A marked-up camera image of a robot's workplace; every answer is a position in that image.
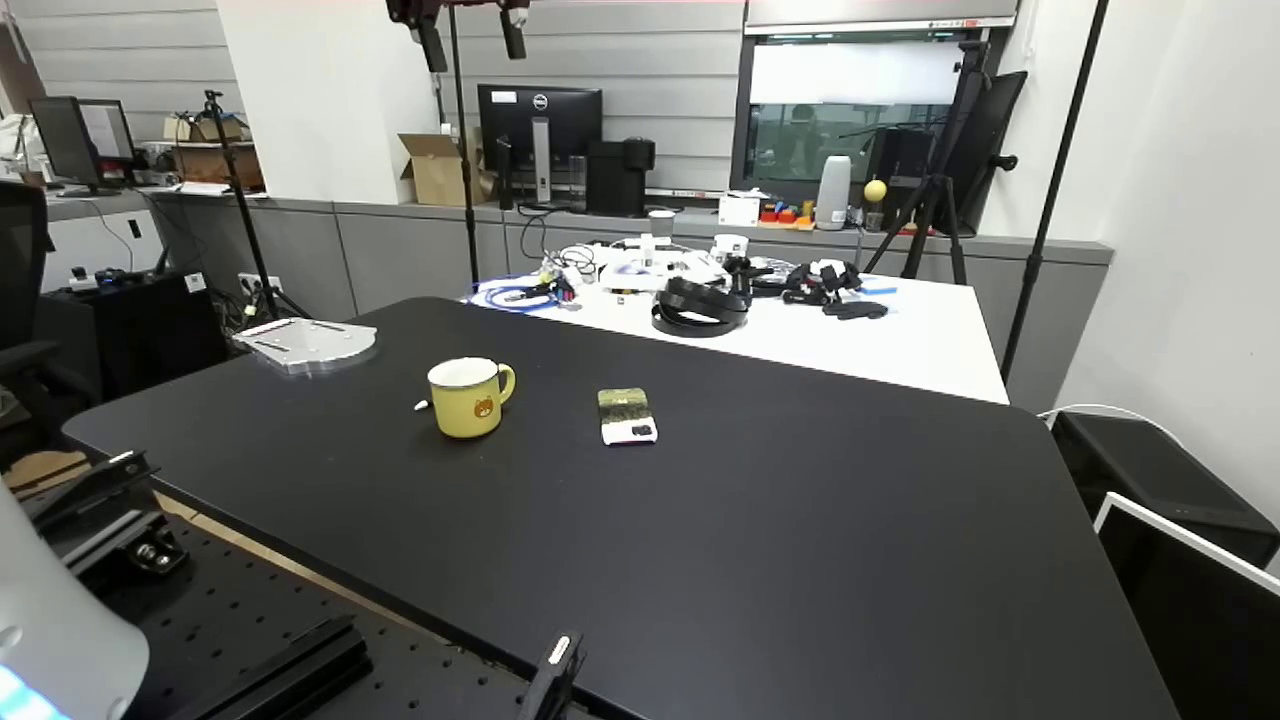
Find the window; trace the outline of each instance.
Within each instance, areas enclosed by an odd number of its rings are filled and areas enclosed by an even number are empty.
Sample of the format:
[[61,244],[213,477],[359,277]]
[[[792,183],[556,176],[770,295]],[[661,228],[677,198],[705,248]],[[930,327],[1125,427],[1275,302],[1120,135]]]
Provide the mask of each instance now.
[[957,95],[957,32],[761,36],[750,47],[738,187],[811,200],[823,159],[870,159],[883,128],[940,128]]

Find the desk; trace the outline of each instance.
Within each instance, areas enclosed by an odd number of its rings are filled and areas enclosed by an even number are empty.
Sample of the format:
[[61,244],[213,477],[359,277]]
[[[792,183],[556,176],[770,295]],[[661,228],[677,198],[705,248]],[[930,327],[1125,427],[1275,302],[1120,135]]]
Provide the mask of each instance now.
[[[367,326],[346,377],[234,362],[70,438],[468,650],[582,627],[582,689],[638,717],[1176,717],[1025,412],[446,302]],[[479,445],[407,418],[460,353],[522,367]],[[599,445],[603,385],[650,389],[658,447]]]
[[584,326],[646,341],[669,341],[707,353],[755,358],[792,367],[864,377],[944,396],[1008,404],[985,313],[973,287],[870,277],[871,295],[887,303],[883,320],[833,320],[822,310],[755,302],[750,326],[723,338],[674,338],[654,327],[650,295],[589,295],[584,310],[538,313],[561,326]]

